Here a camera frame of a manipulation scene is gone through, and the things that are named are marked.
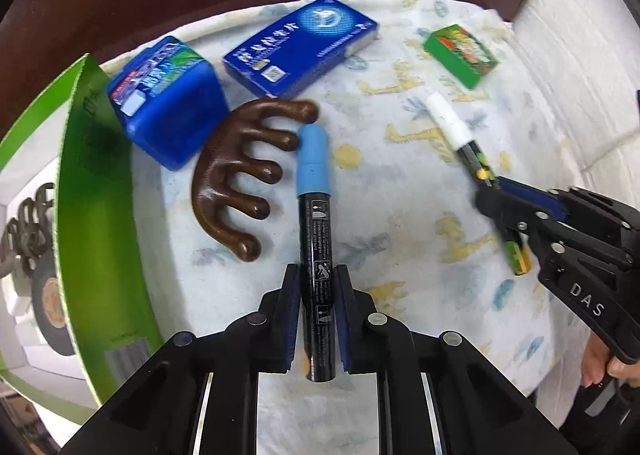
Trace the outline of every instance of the marker pen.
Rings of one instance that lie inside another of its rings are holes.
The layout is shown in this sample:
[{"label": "marker pen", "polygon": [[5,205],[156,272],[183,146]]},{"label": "marker pen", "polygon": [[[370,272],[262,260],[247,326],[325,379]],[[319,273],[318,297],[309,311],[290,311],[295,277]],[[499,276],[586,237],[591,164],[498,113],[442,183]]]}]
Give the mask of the marker pen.
[{"label": "marker pen", "polygon": [[326,132],[300,128],[296,192],[300,217],[300,292],[308,358],[307,379],[335,377],[334,295],[332,291],[331,210]]},{"label": "marker pen", "polygon": [[[449,102],[436,92],[427,98],[427,109],[433,121],[442,130],[451,148],[457,152],[472,180],[477,184],[499,189],[498,178],[489,166],[486,156],[480,150],[478,143],[474,141],[466,123],[458,117]],[[496,229],[513,273],[516,276],[529,273],[531,260],[520,233],[515,229],[502,228],[501,226],[496,226]]]}]

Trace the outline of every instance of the brown massager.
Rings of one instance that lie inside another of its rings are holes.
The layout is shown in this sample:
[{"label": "brown massager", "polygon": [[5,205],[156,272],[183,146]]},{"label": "brown massager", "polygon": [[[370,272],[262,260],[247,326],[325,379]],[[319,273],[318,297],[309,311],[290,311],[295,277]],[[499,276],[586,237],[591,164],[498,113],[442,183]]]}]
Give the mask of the brown massager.
[{"label": "brown massager", "polygon": [[239,106],[209,136],[191,182],[191,205],[200,226],[244,261],[260,256],[260,242],[253,235],[228,226],[222,218],[224,207],[231,206],[258,220],[266,219],[271,208],[262,197],[231,188],[229,180],[238,172],[268,184],[276,184],[282,178],[282,167],[277,162],[250,158],[244,152],[244,143],[262,141],[286,152],[300,146],[295,133],[262,125],[262,120],[274,116],[313,123],[318,118],[318,107],[310,101],[280,99],[249,101]]}]

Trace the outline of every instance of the green cardboard box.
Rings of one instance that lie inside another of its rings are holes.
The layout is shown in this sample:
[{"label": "green cardboard box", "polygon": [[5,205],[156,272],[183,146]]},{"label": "green cardboard box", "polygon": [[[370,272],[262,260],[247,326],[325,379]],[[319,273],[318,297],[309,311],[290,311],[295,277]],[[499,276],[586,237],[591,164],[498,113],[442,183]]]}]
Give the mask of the green cardboard box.
[{"label": "green cardboard box", "polygon": [[474,89],[482,76],[499,63],[490,50],[459,25],[432,32],[423,47],[468,89]]}]

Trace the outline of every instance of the barcode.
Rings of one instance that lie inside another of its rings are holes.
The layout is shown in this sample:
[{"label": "barcode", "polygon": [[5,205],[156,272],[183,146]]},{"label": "barcode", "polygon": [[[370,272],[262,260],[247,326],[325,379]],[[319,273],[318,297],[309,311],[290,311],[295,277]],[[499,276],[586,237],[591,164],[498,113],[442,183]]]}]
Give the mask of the barcode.
[{"label": "barcode", "polygon": [[269,81],[275,83],[280,78],[282,78],[286,72],[284,72],[280,67],[276,67],[275,65],[271,65],[262,73],[262,75],[268,79]]},{"label": "barcode", "polygon": [[141,338],[104,353],[113,379],[118,386],[127,381],[151,357],[149,342]]}]

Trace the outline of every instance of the blue box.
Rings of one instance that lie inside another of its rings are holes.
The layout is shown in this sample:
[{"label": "blue box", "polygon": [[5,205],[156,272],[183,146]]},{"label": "blue box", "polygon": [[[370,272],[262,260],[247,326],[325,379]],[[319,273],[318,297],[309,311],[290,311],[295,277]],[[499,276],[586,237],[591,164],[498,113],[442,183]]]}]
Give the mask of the blue box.
[{"label": "blue box", "polygon": [[254,34],[223,63],[256,96],[293,98],[377,34],[378,24],[362,13],[316,0]]},{"label": "blue box", "polygon": [[169,170],[178,170],[228,114],[211,64],[168,36],[126,64],[107,85],[125,133]]}]

